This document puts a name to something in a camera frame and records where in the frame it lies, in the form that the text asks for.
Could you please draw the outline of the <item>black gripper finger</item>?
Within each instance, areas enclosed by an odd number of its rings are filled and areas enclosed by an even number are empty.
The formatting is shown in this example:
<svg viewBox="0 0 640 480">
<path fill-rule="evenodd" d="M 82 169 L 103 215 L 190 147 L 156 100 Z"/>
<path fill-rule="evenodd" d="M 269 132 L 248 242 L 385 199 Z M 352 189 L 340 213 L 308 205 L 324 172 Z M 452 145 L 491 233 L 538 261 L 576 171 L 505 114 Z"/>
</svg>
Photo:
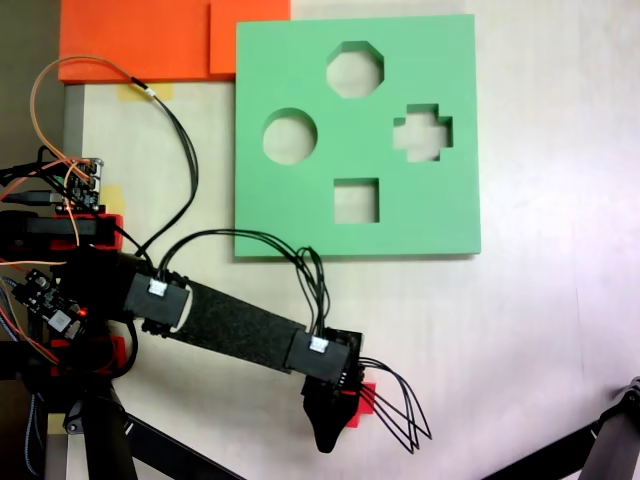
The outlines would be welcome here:
<svg viewBox="0 0 640 480">
<path fill-rule="evenodd" d="M 304 396 L 303 409 L 311 423 L 318 451 L 331 453 L 351 420 L 351 396 L 312 393 Z"/>
</svg>

